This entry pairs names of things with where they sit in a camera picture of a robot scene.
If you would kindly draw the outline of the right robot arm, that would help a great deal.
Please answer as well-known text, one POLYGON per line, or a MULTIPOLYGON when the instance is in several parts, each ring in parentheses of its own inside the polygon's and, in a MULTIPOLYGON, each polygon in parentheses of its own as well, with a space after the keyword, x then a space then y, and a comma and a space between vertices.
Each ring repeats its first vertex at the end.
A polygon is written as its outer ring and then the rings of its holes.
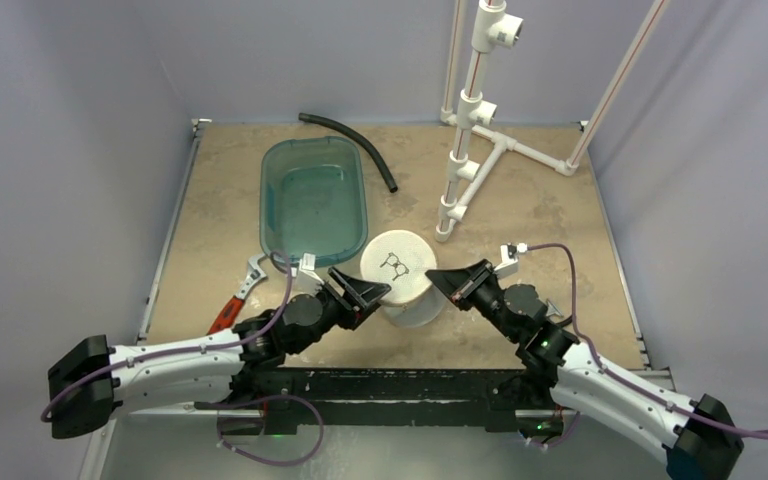
POLYGON ((589 416, 660 459, 672 479, 726 479, 743 453, 726 406, 663 389, 592 353, 581 337, 551 322, 531 285, 502 288, 483 269, 451 299, 474 308, 504 337, 530 372, 524 399, 536 407, 552 400, 589 416))

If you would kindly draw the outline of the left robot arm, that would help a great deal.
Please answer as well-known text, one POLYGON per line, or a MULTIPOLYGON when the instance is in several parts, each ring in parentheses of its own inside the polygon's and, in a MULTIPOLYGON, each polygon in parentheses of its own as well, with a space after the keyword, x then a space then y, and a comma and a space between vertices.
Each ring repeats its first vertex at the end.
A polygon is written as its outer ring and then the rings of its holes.
POLYGON ((189 401, 249 407, 258 382, 247 372, 282 365, 335 327, 357 329, 392 289, 335 267, 328 274, 313 293, 286 294, 278 307, 201 337, 143 346, 111 345, 105 335, 83 339, 47 372, 42 422, 63 440, 146 408, 189 401))

